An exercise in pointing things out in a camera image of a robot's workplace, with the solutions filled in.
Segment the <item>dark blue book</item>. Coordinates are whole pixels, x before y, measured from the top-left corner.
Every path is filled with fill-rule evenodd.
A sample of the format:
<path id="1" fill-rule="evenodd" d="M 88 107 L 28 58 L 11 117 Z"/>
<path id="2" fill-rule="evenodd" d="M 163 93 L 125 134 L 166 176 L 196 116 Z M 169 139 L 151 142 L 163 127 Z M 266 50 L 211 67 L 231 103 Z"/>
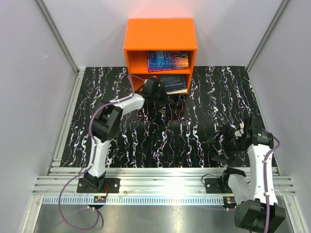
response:
<path id="1" fill-rule="evenodd" d="M 184 74 L 160 75 L 161 84 L 168 95 L 181 94 L 187 91 L 186 76 Z"/>

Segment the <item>Jane Eyre book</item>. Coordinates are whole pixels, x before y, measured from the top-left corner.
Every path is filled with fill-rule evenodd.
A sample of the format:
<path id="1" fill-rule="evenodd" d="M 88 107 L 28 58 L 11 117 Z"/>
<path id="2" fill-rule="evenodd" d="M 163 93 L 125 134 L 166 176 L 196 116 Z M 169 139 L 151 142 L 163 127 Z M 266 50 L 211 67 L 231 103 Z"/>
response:
<path id="1" fill-rule="evenodd" d="M 158 50 L 147 53 L 148 68 L 186 68 L 189 66 L 188 51 Z"/>

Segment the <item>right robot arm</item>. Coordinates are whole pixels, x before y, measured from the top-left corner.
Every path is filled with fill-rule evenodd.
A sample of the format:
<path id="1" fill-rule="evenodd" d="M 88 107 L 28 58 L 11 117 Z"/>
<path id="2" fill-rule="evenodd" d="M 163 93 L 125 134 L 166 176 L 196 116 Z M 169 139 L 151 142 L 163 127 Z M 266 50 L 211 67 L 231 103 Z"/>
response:
<path id="1" fill-rule="evenodd" d="M 237 228 L 252 233 L 273 233 L 285 220 L 286 211 L 280 207 L 273 184 L 273 153 L 280 146 L 264 128 L 261 119 L 248 117 L 238 127 L 222 126 L 206 140 L 218 144 L 219 155 L 213 161 L 227 165 L 220 177 L 206 174 L 201 182 L 206 193 L 234 196 L 234 223 Z M 246 152 L 250 161 L 250 179 L 240 169 L 230 165 L 239 152 Z"/>

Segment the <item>purple paperback book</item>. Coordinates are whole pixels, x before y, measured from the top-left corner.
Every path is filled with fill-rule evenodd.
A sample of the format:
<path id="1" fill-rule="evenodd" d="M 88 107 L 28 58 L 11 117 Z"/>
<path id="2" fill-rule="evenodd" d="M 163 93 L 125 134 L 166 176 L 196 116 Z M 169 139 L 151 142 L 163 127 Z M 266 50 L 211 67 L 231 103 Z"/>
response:
<path id="1" fill-rule="evenodd" d="M 182 71 L 182 72 L 188 72 L 189 68 L 188 67 L 167 67 L 167 68 L 149 68 L 148 72 L 173 72 L 173 71 Z"/>

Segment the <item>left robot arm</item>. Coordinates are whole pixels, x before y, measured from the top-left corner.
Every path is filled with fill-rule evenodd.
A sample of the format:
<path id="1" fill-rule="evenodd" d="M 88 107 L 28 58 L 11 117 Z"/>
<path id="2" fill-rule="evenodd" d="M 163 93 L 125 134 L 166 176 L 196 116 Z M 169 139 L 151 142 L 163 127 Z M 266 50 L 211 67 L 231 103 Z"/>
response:
<path id="1" fill-rule="evenodd" d="M 173 101 L 165 91 L 163 81 L 155 76 L 144 80 L 137 90 L 134 89 L 130 75 L 128 79 L 132 93 L 121 99 L 101 103 L 90 119 L 88 132 L 91 138 L 91 154 L 83 178 L 94 193 L 104 189 L 106 157 L 111 141 L 119 131 L 121 118 L 151 103 L 161 106 Z"/>

